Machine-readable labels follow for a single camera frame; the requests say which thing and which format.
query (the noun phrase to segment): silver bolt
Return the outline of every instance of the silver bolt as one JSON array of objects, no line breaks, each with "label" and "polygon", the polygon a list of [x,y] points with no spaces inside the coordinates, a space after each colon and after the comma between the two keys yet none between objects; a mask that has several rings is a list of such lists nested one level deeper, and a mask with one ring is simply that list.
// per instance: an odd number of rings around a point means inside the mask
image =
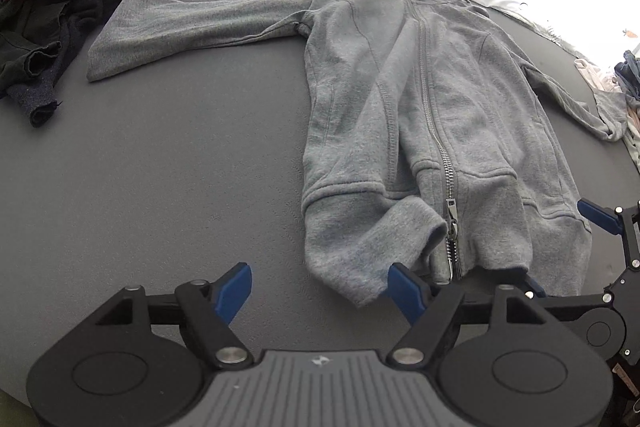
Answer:
[{"label": "silver bolt", "polygon": [[244,362],[247,356],[248,353],[242,347],[223,347],[216,352],[216,358],[223,363]]},{"label": "silver bolt", "polygon": [[401,347],[396,349],[392,356],[396,362],[402,365],[412,365],[424,360],[424,354],[415,347]]}]

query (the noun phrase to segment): zipper pull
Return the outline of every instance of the zipper pull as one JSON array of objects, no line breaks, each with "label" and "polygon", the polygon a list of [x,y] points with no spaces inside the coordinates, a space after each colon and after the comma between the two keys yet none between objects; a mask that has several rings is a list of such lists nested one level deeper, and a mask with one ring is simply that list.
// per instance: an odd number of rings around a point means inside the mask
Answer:
[{"label": "zipper pull", "polygon": [[449,211],[449,233],[447,239],[455,241],[458,238],[458,208],[456,200],[447,200],[447,210]]}]

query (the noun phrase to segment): zip-up hoodie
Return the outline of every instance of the zip-up hoodie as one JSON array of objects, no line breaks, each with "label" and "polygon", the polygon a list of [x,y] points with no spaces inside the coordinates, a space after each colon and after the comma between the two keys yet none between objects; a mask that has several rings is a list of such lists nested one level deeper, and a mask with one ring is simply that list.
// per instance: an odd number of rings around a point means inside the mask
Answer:
[{"label": "zip-up hoodie", "polygon": [[576,102],[468,0],[124,0],[89,50],[90,81],[184,50],[306,38],[303,156],[310,272],[364,305],[396,261],[441,283],[521,268],[576,295],[591,253],[578,190],[534,89],[602,140],[620,93]]}]

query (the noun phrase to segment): gray table surface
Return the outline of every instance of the gray table surface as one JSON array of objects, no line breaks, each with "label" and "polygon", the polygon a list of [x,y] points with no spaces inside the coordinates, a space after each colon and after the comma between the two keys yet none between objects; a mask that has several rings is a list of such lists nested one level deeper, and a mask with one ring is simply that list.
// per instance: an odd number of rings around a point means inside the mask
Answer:
[{"label": "gray table surface", "polygon": [[[594,107],[573,57],[492,18]],[[63,75],[63,104],[45,127],[0,101],[0,389],[25,401],[36,358],[127,283],[165,293],[237,261],[254,270],[234,322],[251,349],[389,349],[407,326],[388,299],[356,310],[305,270],[305,41],[196,50],[89,84],[96,34]],[[634,204],[640,176],[623,144],[599,142],[544,105],[581,195]],[[623,267],[620,239],[593,237],[585,293]]]}]

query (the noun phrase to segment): gray ribbed plate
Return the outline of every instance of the gray ribbed plate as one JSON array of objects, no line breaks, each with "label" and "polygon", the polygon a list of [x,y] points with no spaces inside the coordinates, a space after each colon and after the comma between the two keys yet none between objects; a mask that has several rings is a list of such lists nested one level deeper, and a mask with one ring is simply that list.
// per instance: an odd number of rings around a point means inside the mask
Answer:
[{"label": "gray ribbed plate", "polygon": [[174,427],[470,427],[425,376],[395,371],[375,351],[267,351],[216,377]]}]

